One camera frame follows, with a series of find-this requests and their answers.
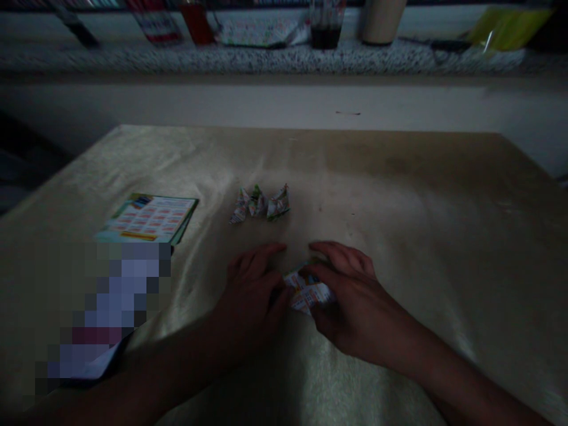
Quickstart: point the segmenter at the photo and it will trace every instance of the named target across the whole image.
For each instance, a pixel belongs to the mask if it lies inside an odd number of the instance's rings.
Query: bottle
[[[197,46],[215,42],[213,31],[207,22],[205,5],[201,0],[181,0],[179,10],[188,26],[191,39]]]
[[[55,9],[55,15],[77,37],[83,46],[87,49],[96,49],[99,47],[99,42],[79,20],[77,14],[67,10],[67,8],[57,0],[49,0],[49,4]]]
[[[162,0],[125,0],[149,42],[165,47],[182,41],[182,33]]]
[[[396,37],[406,0],[372,0],[367,9],[363,43],[388,46]]]

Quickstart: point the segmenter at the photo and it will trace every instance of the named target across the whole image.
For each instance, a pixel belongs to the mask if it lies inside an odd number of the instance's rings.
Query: booklet
[[[95,236],[100,243],[177,245],[199,200],[133,193]]]

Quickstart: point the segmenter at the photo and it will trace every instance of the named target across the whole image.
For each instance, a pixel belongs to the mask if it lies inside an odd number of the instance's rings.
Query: table
[[[255,183],[268,195],[287,183],[292,210],[230,225],[239,186]],[[367,253],[385,289],[491,379],[568,422],[568,198],[482,133],[119,126],[0,221],[6,403],[39,399],[37,376],[108,272],[92,237],[131,192],[200,199],[133,349],[206,315],[240,251],[287,243],[284,272],[309,241],[337,240]],[[443,424],[418,385],[342,355],[292,311],[270,347],[162,422],[228,419]]]

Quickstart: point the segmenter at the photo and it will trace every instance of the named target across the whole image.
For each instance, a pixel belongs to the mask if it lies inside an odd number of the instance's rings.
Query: table surface
[[[230,225],[255,183],[288,183],[290,213]],[[286,271],[308,242],[337,240],[491,379],[568,422],[568,198],[497,134],[116,128],[0,221],[5,403],[35,401],[38,365],[96,292],[92,237],[131,192],[200,199],[133,348],[204,316],[235,254],[282,241]],[[265,351],[162,422],[229,419],[443,424],[418,385],[344,356],[292,311]]]

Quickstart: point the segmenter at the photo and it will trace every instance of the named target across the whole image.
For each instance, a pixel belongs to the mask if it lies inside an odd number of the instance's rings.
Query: granite ledge
[[[566,76],[568,55],[526,50],[484,55],[482,49],[435,54],[428,46],[395,40],[390,47],[370,47],[357,40],[336,50],[310,46],[261,50],[180,44],[165,49],[149,43],[106,44],[99,50],[80,46],[0,44],[0,75],[101,74],[312,74]]]

